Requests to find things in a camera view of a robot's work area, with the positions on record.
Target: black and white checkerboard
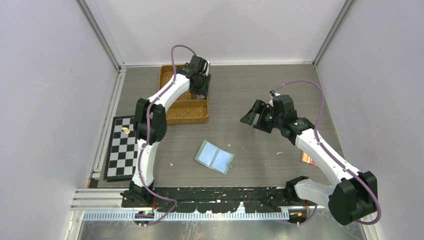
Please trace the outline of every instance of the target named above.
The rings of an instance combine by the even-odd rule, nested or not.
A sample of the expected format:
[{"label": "black and white checkerboard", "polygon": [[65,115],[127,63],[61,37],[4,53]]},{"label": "black and white checkerboard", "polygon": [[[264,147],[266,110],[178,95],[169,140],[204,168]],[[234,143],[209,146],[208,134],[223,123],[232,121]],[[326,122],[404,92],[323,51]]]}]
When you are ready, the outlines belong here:
[{"label": "black and white checkerboard", "polygon": [[[134,122],[134,116],[117,116],[113,118],[104,180],[124,181],[133,177],[136,170],[138,152]],[[122,128],[128,128],[129,134],[126,134]]]}]

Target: wood grain surface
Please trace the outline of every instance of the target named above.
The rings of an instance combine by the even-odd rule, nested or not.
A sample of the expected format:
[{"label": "wood grain surface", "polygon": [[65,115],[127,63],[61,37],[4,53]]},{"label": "wood grain surface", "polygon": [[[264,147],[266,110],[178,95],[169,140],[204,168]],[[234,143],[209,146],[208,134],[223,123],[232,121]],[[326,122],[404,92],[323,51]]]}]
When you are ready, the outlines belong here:
[{"label": "wood grain surface", "polygon": [[[301,151],[278,130],[271,134],[240,122],[255,100],[269,101],[269,91],[297,79],[319,82],[312,65],[211,66],[208,123],[171,125],[162,140],[154,163],[154,185],[158,187],[284,186],[301,175],[328,184],[317,167],[301,163]],[[139,98],[158,90],[160,67],[129,67],[116,116],[133,115]],[[295,83],[279,91],[289,94],[299,117],[315,123],[320,109],[320,92],[308,83]],[[340,153],[327,106],[319,131]],[[195,161],[203,140],[235,155],[234,167],[226,175]],[[128,187],[128,181],[106,182],[99,187]]]}]

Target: checkered board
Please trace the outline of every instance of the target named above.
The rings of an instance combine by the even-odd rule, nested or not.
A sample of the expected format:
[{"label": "checkered board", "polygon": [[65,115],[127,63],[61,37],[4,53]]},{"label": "checkered board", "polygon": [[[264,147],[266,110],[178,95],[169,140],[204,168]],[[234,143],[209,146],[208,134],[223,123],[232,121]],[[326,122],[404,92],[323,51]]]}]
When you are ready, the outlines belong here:
[{"label": "checkered board", "polygon": [[[104,180],[108,182],[130,180],[133,177],[138,151],[134,123],[134,116],[113,118],[104,172]],[[122,128],[128,128],[129,134]]]}]

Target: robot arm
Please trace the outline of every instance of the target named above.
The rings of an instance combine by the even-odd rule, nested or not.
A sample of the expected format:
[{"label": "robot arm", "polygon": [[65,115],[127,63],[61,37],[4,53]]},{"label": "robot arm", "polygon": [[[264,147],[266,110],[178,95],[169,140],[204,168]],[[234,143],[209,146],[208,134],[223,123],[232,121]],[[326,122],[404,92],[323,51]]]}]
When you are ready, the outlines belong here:
[{"label": "robot arm", "polygon": [[[377,179],[371,172],[360,172],[343,159],[318,133],[315,126],[306,118],[298,117],[293,100],[289,95],[275,95],[270,103],[256,100],[251,110],[240,120],[252,125],[259,114],[255,129],[271,133],[273,128],[280,130],[283,137],[307,153],[329,179],[331,185],[323,185],[300,176],[286,183],[286,195],[291,201],[308,200],[328,208],[333,217],[342,225],[347,225],[377,210],[371,196],[347,170],[362,179],[377,195]],[[345,168],[338,165],[319,143],[324,144]]]},{"label": "robot arm", "polygon": [[[139,159],[139,154],[142,152],[142,146],[146,145],[146,147],[142,152],[141,160],[139,162],[137,161],[135,169],[137,170],[139,167],[138,165],[140,164],[144,182],[149,188],[153,187],[153,166],[155,163],[156,151],[167,132],[166,112],[177,98],[188,90],[190,90],[193,94],[203,95],[205,97],[208,95],[209,83],[211,80],[209,66],[209,61],[194,55],[191,58],[190,63],[186,63],[184,67],[177,69],[175,81],[173,81],[174,76],[172,76],[171,80],[168,81],[168,83],[156,94],[148,99],[140,98],[137,101],[134,114],[134,130],[137,139],[138,155],[135,161]],[[156,98],[157,100],[150,109],[150,126],[148,126],[148,106]],[[150,128],[150,137],[148,144],[146,144],[148,127]],[[137,171],[132,177],[129,190],[124,191],[121,195],[126,199],[130,199],[138,203],[139,205],[149,203],[152,197],[144,189],[140,175]]]}]

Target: brown basket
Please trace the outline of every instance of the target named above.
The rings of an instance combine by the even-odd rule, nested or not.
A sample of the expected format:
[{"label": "brown basket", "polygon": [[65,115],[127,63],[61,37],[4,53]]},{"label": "brown basket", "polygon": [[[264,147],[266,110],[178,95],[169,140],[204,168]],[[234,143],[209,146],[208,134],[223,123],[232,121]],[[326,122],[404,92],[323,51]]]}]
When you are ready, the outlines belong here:
[{"label": "brown basket", "polygon": [[[161,89],[173,75],[172,65],[163,65],[160,68],[159,89]],[[196,95],[189,91],[181,94],[166,112],[166,123],[176,124],[204,124],[209,122],[208,98],[196,100]]]}]

